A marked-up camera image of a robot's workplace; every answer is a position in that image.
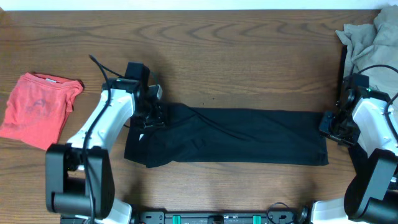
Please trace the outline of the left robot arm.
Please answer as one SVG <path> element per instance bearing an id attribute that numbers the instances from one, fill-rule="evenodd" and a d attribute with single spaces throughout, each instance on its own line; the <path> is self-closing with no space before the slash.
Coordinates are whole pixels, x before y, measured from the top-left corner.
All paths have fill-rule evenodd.
<path id="1" fill-rule="evenodd" d="M 140 132 L 165 127 L 162 88 L 149 85 L 150 70 L 130 62 L 123 76 L 106 78 L 101 98 L 82 128 L 45 155 L 47 210 L 63 223 L 135 223 L 132 205 L 116 199 L 109 153 L 124 127 Z"/>

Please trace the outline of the black polo shirt white logo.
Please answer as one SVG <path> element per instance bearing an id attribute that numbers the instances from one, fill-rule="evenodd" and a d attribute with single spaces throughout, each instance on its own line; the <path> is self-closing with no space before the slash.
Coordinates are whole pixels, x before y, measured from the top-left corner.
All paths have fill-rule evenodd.
<path id="1" fill-rule="evenodd" d="M 124 157 L 148 168 L 169 162 L 257 162 L 325 166 L 321 113 L 191 108 L 166 104 L 167 127 L 131 127 Z"/>

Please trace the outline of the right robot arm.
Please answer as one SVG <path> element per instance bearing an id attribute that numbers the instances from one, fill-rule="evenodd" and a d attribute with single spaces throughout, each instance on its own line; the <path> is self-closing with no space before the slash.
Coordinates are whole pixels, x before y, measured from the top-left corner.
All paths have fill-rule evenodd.
<path id="1" fill-rule="evenodd" d="M 397 124 L 392 100 L 369 87 L 369 77 L 342 79 L 336 111 L 327 111 L 320 132 L 338 144 L 358 149 L 364 161 L 342 198 L 317 201 L 310 223 L 397 223 Z"/>

